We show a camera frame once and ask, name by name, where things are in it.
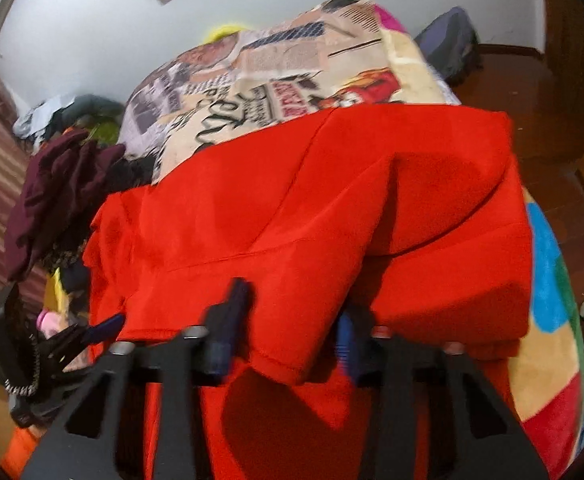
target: red jacket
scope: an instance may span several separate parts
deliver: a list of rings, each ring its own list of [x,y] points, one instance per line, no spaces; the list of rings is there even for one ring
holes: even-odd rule
[[[370,399],[326,341],[348,293],[408,338],[460,341],[488,360],[514,354],[528,328],[531,233],[504,114],[318,112],[111,195],[93,228],[91,321],[124,311],[120,339],[168,339],[233,276],[253,283],[244,358],[202,395],[220,480],[356,478]],[[483,368],[507,398],[505,360]],[[147,478],[157,417],[152,388]],[[421,446],[418,476],[426,464]]]

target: gray bag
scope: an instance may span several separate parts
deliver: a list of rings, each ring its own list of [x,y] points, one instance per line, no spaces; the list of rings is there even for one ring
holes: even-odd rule
[[[461,83],[471,70],[482,68],[476,30],[461,7],[439,16],[414,41],[450,86]]]

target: bed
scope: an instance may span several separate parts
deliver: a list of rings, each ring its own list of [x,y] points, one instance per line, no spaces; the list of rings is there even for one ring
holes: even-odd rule
[[[385,102],[460,104],[385,9],[370,0],[329,0],[269,30],[198,46],[152,72],[128,101],[119,142],[130,157],[157,155],[157,183],[214,144],[324,108]],[[530,330],[510,358],[510,388],[555,479],[578,444],[584,346],[556,239],[522,192],[534,278]]]

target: red fabric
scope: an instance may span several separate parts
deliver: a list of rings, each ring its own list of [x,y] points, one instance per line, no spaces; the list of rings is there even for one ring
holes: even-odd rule
[[[512,354],[527,332],[531,234],[504,114],[318,112],[205,150],[158,186],[111,195],[93,228],[83,256],[91,322],[125,312],[120,339],[170,338],[222,300],[233,276],[254,284],[244,358],[225,386],[202,392],[222,480],[356,478],[370,398],[326,341],[353,285],[379,324],[460,341],[485,359]],[[512,405],[506,361],[483,367]],[[147,478],[158,393],[150,387]]]
[[[89,133],[75,130],[30,159],[23,190],[5,227],[5,268],[9,281],[24,280],[72,221],[92,210],[105,196],[108,168],[125,146],[100,148]]]
[[[28,430],[16,428],[12,433],[12,439],[1,461],[1,466],[13,480],[17,480],[30,456],[37,447],[38,440]]]
[[[576,374],[546,407],[523,423],[523,429],[546,465],[551,480],[560,478],[572,460],[581,421],[579,399],[581,375]]]

